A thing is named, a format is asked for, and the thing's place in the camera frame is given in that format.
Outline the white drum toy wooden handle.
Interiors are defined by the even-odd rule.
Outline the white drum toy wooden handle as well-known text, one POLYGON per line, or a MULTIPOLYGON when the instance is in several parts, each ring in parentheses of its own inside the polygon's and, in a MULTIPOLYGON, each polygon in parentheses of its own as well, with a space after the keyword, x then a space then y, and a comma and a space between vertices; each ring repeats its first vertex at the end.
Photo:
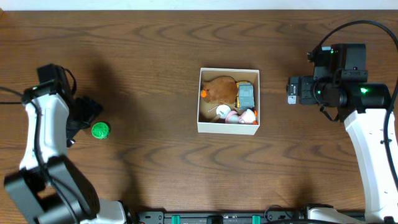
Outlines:
POLYGON ((231 108, 228 105, 219 105, 210 109, 210 111, 216 110, 216 116, 210 120, 211 123, 217 122, 219 119, 225 119, 231 112, 231 108))

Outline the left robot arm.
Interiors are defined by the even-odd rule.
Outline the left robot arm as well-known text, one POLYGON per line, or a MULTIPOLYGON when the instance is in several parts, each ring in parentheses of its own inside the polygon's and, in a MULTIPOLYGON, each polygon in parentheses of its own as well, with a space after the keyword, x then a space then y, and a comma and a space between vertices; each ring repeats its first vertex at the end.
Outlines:
POLYGON ((51 63, 37 73, 39 85, 20 95, 29 118, 27 146, 19 171, 4 178, 6 192, 28 223, 133 223, 122 202, 98 197, 67 155, 74 136, 91 126, 102 106, 74 97, 68 69, 51 63))

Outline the green plastic wheel toy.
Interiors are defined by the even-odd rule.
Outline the green plastic wheel toy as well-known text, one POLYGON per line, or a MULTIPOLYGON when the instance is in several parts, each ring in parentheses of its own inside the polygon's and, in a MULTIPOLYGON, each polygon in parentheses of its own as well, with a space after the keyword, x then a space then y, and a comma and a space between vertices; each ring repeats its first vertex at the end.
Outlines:
POLYGON ((110 134, 110 127, 107 123, 98 122, 93 125, 91 133, 96 139, 106 139, 110 134))

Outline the yellow grey toy truck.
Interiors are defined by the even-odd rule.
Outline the yellow grey toy truck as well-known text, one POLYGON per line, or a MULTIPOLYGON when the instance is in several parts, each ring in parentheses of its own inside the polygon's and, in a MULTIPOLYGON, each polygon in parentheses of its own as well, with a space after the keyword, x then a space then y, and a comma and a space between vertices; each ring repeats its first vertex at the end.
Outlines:
POLYGON ((254 108, 254 86, 250 82, 237 82, 236 86, 238 88, 238 93, 235 107, 239 110, 254 108))

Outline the pink duck toy with hat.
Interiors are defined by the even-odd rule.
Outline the pink duck toy with hat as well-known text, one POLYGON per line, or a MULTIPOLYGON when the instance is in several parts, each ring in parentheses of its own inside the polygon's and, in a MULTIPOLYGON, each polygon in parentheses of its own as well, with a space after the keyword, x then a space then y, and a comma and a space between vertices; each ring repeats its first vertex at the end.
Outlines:
POLYGON ((238 115, 237 111, 230 111, 225 119, 225 123, 258 125, 257 111, 247 109, 241 115, 238 115))

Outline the white cardboard box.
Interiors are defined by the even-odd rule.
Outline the white cardboard box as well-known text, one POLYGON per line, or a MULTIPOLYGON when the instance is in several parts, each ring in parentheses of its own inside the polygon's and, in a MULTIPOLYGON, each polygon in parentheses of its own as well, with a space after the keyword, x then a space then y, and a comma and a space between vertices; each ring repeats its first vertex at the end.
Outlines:
MULTIPOLYGON (((200 69, 200 81, 199 81, 199 93, 198 93, 198 108, 197 108, 197 129, 199 133, 217 133, 217 134, 245 134, 253 135, 260 127, 260 88, 259 88, 259 70, 245 70, 245 69, 231 69, 231 68, 201 68, 200 69), (210 109, 219 105, 218 103, 206 103, 203 98, 200 97, 200 90, 203 88, 205 82, 212 81, 218 77, 228 76, 232 77, 235 82, 250 82, 254 86, 254 102, 255 107, 250 109, 257 111, 257 122, 258 125, 254 124, 228 124, 225 123, 225 119, 219 119, 215 123, 211 123, 210 120, 216 116, 216 110, 210 111, 210 109)), ((245 110, 239 110, 233 104, 227 104, 231 111, 237 111, 238 115, 241 115, 245 110)))

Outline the brown plush toy orange top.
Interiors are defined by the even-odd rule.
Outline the brown plush toy orange top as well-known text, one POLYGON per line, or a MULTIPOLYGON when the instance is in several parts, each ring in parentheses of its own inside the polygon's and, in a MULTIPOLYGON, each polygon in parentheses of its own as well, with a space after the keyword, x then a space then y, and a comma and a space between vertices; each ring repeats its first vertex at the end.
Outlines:
POLYGON ((218 77, 205 82, 200 97, 206 103, 233 104, 238 95, 238 86, 232 77, 218 77))

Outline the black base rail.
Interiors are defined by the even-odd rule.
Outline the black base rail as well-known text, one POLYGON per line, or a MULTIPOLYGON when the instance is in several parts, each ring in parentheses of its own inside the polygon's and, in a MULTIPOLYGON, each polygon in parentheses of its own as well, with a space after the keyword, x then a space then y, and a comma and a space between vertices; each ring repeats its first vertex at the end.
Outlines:
POLYGON ((327 204, 307 204, 301 208, 271 205, 264 211, 168 212, 149 210, 135 213, 138 224, 228 224, 228 223, 365 223, 364 211, 337 210, 327 204))

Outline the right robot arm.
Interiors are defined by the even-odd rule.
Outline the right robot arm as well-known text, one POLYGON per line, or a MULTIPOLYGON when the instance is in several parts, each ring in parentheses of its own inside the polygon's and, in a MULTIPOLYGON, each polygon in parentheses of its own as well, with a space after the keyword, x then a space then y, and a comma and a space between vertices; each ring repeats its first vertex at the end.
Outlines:
POLYGON ((367 223, 397 222, 397 139, 392 97, 369 83, 364 44, 334 44, 307 54, 313 75, 290 77, 290 105, 319 105, 345 126, 355 150, 365 195, 367 223))

